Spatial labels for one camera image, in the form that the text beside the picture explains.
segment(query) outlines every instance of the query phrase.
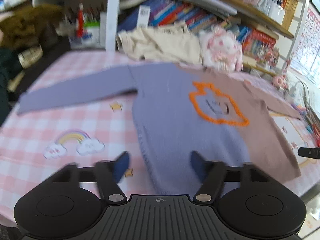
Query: star print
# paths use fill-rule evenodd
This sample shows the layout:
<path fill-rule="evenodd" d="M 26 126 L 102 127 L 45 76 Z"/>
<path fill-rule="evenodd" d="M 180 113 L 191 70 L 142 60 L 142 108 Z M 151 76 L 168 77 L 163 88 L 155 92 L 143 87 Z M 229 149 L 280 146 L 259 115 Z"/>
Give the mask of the star print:
<path fill-rule="evenodd" d="M 295 142 L 291 142 L 291 145 L 292 145 L 293 148 L 298 149 L 298 146 L 296 145 Z"/>
<path fill-rule="evenodd" d="M 111 109 L 112 109 L 112 111 L 118 111 L 118 110 L 120 110 L 120 111 L 122 111 L 122 104 L 119 104 L 118 102 L 113 102 L 112 104 L 110 104 L 110 107 L 111 107 Z"/>
<path fill-rule="evenodd" d="M 133 176 L 133 169 L 127 169 L 124 173 L 125 177 L 132 177 Z"/>
<path fill-rule="evenodd" d="M 288 133 L 287 129 L 283 126 L 282 127 L 282 130 L 285 132 L 285 133 Z"/>

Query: sweater sleeve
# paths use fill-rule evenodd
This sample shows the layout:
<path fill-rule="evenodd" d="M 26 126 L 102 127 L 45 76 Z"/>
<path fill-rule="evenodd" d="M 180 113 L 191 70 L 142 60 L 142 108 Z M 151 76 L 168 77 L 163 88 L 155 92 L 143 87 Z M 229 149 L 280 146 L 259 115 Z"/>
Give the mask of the sweater sleeve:
<path fill-rule="evenodd" d="M 285 102 L 280 101 L 275 98 L 273 95 L 270 95 L 261 89 L 258 89 L 250 84 L 244 83 L 245 88 L 253 94 L 256 99 L 260 99 L 265 101 L 267 108 L 271 111 L 285 114 L 290 117 L 300 119 L 301 116 L 297 110 L 295 110 L 292 106 L 286 104 Z"/>
<path fill-rule="evenodd" d="M 137 91 L 137 87 L 129 66 L 113 67 L 23 94 L 18 114 L 88 103 L 130 91 Z"/>

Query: sweater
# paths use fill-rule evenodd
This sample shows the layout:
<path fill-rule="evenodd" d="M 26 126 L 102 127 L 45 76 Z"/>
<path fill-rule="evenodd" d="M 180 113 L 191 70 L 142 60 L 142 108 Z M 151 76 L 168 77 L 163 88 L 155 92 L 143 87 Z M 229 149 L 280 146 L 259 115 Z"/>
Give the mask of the sweater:
<path fill-rule="evenodd" d="M 119 66 L 24 94 L 18 113 L 129 91 L 137 91 L 132 116 L 157 194 L 196 193 L 200 182 L 190 165 L 193 150 L 229 166 L 253 162 L 280 182 L 300 175 L 268 108 L 297 118 L 299 113 L 222 73 L 186 70 L 170 63 Z"/>

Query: pink toy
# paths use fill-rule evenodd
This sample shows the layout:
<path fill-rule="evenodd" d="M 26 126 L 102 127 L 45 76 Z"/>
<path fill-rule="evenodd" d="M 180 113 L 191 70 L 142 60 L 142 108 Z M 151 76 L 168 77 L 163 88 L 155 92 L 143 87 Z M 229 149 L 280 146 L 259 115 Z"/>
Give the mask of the pink toy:
<path fill-rule="evenodd" d="M 273 79 L 272 79 L 272 84 L 273 84 L 276 88 L 286 89 L 286 88 L 287 88 L 287 82 L 285 81 L 285 75 L 282 75 L 282 76 L 274 76 Z"/>
<path fill-rule="evenodd" d="M 210 33 L 201 33 L 199 41 L 204 66 L 224 72 L 242 69 L 242 47 L 232 32 L 216 26 Z"/>

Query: ribbed grip surface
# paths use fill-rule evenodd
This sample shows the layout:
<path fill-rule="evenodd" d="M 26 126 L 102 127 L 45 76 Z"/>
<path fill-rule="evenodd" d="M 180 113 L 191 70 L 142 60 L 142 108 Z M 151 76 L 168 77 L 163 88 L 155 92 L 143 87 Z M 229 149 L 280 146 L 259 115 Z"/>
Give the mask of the ribbed grip surface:
<path fill-rule="evenodd" d="M 25 236 L 22 240 L 31 240 Z M 107 208 L 101 220 L 70 240 L 249 240 L 229 228 L 212 208 L 187 196 L 140 196 Z M 297 236 L 284 238 L 298 240 Z"/>

